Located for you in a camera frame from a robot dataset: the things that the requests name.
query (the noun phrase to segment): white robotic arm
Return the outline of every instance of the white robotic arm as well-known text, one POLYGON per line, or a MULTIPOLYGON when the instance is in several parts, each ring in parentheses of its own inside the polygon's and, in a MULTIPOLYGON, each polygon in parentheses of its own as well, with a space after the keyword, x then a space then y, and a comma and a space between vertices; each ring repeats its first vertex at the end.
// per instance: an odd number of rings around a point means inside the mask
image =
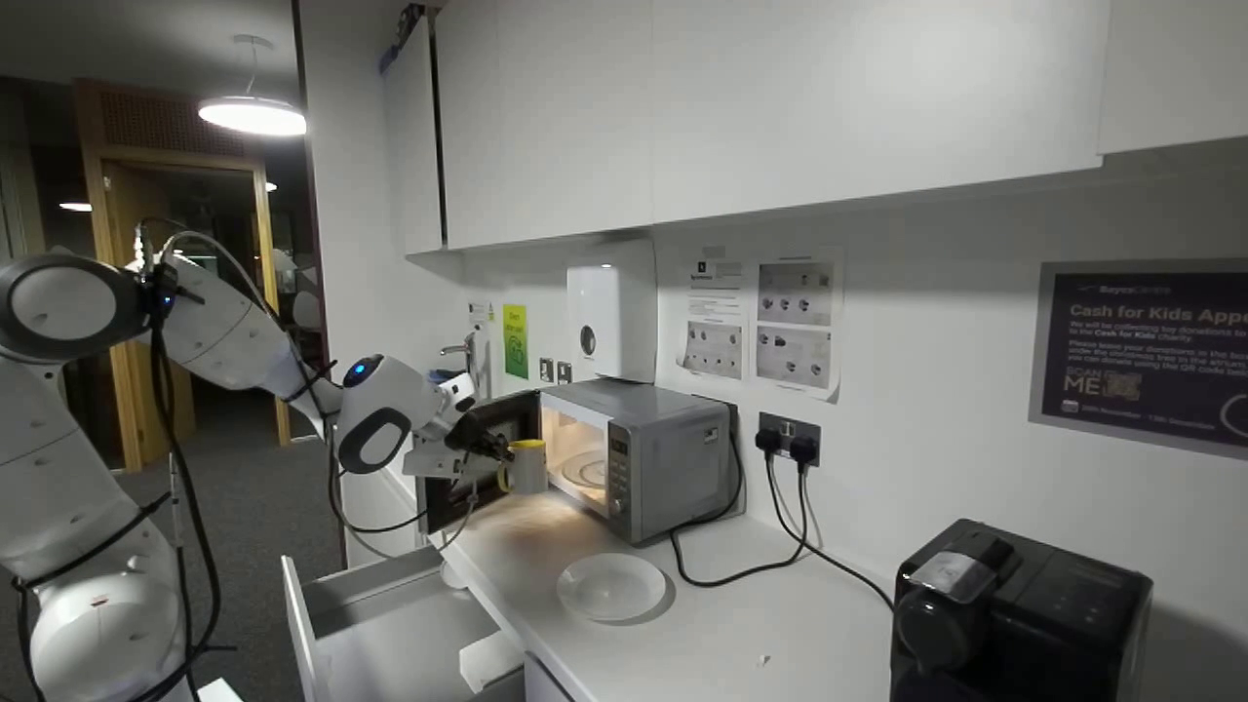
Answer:
POLYGON ((30 674, 55 702, 137 699, 184 661, 171 547, 37 375, 143 332, 190 375, 260 385, 310 411, 341 436, 346 473, 392 463, 406 436, 425 447, 429 475, 460 463, 445 441, 460 419, 453 392, 394 359, 328 382, 256 300, 180 250, 128 274, 70 254, 0 268, 0 567, 38 600, 30 674))

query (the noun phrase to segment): white countertop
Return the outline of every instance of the white countertop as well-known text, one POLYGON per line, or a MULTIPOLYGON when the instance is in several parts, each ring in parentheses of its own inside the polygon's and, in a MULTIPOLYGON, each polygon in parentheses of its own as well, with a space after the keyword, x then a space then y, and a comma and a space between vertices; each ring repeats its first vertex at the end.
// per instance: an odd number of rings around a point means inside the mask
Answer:
MULTIPOLYGON (((723 575, 776 560, 791 541, 740 515, 684 534, 684 554, 696 575, 723 575)), ((692 588, 667 541, 635 549, 563 495, 512 495, 476 510, 445 560, 579 702, 888 699, 888 613, 817 556, 726 588, 692 588), (644 623, 567 613, 558 573, 590 554, 646 556, 675 584, 670 608, 644 623)))

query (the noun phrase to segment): cabinet door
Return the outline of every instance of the cabinet door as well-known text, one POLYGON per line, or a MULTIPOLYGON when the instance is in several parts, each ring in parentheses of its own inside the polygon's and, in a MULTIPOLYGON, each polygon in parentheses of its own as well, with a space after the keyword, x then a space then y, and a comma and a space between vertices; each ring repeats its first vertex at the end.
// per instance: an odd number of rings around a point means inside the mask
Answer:
POLYGON ((429 19, 388 70, 392 226, 401 254, 445 250, 434 127, 429 19))
POLYGON ((654 218, 1099 163, 1107 0, 654 0, 654 218))
POLYGON ((453 0, 436 19, 453 244, 652 223, 652 3, 453 0))
POLYGON ((1248 136, 1244 33, 1244 0, 1116 0, 1104 150, 1248 136))

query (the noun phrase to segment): power socket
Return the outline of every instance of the power socket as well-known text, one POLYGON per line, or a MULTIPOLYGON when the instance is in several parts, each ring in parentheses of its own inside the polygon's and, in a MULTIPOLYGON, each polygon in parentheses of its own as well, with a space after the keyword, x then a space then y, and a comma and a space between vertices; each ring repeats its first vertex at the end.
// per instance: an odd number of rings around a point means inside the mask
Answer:
POLYGON ((809 466, 818 463, 818 423, 809 423, 809 419, 797 419, 797 417, 779 417, 779 411, 757 411, 757 428, 759 434, 779 434, 779 447, 791 456, 791 441, 811 441, 817 445, 817 456, 809 466))

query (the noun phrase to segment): white plate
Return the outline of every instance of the white plate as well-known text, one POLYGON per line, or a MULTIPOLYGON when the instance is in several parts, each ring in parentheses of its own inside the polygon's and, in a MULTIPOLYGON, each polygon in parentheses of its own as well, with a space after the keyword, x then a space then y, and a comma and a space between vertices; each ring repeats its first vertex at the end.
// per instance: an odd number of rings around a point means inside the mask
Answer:
POLYGON ((635 623, 670 603, 670 584, 644 556, 597 554, 558 573, 558 600, 597 623, 635 623))

